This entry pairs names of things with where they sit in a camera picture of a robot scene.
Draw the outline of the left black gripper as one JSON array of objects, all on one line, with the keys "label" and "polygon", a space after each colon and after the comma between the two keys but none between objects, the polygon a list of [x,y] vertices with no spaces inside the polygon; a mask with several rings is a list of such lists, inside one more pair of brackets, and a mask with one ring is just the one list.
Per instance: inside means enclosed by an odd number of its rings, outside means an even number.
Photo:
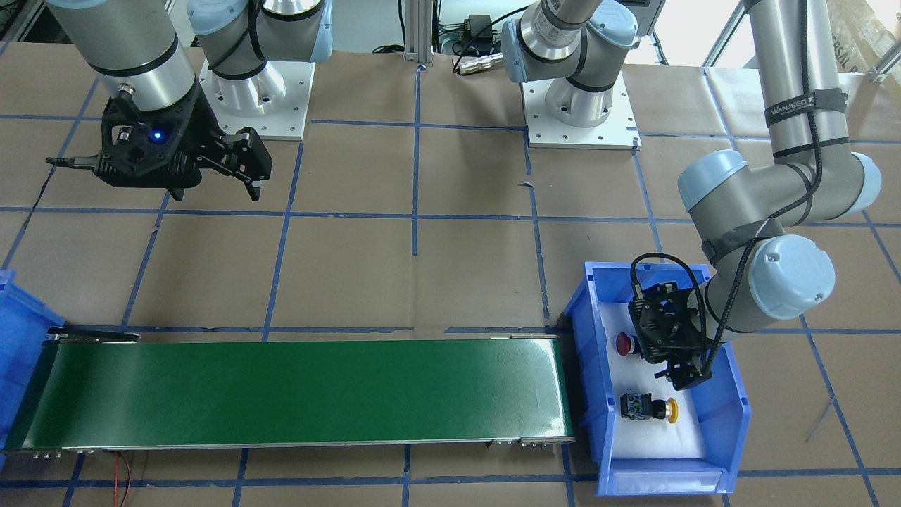
[{"label": "left black gripper", "polygon": [[634,286],[629,315],[634,333],[629,336],[629,353],[648,363],[666,361],[655,373],[673,389],[692,389],[708,380],[700,360],[708,351],[707,331],[700,321],[700,303],[692,288],[680,289],[676,282],[662,282],[647,289]]}]

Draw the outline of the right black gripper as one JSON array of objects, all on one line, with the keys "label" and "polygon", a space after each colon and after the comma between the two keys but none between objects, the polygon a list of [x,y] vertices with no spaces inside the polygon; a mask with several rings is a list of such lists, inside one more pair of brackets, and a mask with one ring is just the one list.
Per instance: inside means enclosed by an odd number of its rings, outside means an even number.
[{"label": "right black gripper", "polygon": [[257,129],[225,134],[199,84],[174,105],[154,111],[138,109],[136,93],[122,84],[104,109],[95,176],[114,187],[166,189],[181,201],[201,183],[208,158],[213,169],[244,183],[251,200],[260,200],[272,157]]}]

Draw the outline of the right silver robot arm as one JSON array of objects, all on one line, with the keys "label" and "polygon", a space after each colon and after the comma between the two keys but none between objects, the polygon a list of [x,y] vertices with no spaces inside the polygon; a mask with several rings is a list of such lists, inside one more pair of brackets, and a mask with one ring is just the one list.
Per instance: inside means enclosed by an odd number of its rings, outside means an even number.
[{"label": "right silver robot arm", "polygon": [[252,200],[272,173],[267,126],[290,113],[305,124],[308,99],[289,68],[328,61],[331,1],[189,1],[203,74],[161,1],[49,1],[65,35],[106,87],[101,146],[93,156],[48,158],[112,187],[164,189],[181,200],[206,171],[233,177]]}]

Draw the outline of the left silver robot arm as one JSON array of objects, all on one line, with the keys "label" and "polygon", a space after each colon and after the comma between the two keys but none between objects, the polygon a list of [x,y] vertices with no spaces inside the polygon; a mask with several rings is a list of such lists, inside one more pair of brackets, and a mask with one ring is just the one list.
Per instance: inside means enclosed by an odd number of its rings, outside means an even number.
[{"label": "left silver robot arm", "polygon": [[[750,167],[731,149],[699,158],[678,189],[715,269],[647,286],[630,269],[635,334],[618,341],[674,389],[712,377],[721,345],[794,320],[831,295],[836,270],[814,241],[786,228],[842,218],[875,202],[881,171],[850,148],[846,95],[830,54],[824,1],[746,1],[773,163]],[[545,105],[567,125],[606,119],[612,86],[636,44],[633,13],[615,1],[538,1],[502,29],[509,80],[551,81]]]}]

